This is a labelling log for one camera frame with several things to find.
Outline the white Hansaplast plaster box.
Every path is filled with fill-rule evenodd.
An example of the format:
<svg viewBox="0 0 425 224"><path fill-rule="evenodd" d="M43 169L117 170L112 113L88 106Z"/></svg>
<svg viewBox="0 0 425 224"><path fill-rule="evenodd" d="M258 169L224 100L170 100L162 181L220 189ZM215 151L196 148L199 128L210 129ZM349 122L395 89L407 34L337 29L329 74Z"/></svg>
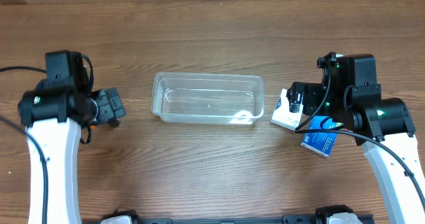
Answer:
<svg viewBox="0 0 425 224"><path fill-rule="evenodd" d="M283 88L270 122L294 131L300 124L302 111L290 112L290 103L286 93L287 90Z"/></svg>

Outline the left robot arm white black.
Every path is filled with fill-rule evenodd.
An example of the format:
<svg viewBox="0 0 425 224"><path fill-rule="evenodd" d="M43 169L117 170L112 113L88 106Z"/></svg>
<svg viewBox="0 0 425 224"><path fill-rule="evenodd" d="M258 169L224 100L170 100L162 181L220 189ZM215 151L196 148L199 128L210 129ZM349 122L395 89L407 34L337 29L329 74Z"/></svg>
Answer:
<svg viewBox="0 0 425 224"><path fill-rule="evenodd" d="M76 51L46 53L46 78L18 105L31 164L29 223L81 223L78 147L82 130L118 127L126 115L116 88L94 90L90 59Z"/></svg>

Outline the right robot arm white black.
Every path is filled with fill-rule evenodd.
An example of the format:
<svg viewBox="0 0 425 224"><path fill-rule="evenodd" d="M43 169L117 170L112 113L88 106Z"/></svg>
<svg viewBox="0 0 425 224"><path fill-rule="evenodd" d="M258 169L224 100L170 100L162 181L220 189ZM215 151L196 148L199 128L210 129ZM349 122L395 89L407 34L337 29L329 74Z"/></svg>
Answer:
<svg viewBox="0 0 425 224"><path fill-rule="evenodd" d="M326 116L340 125L329 130L355 139L368 160L391 223L424 222L424 174L416 127L399 98L382 98L373 55L329 54L317 59L321 83L294 82L289 110L309 120Z"/></svg>

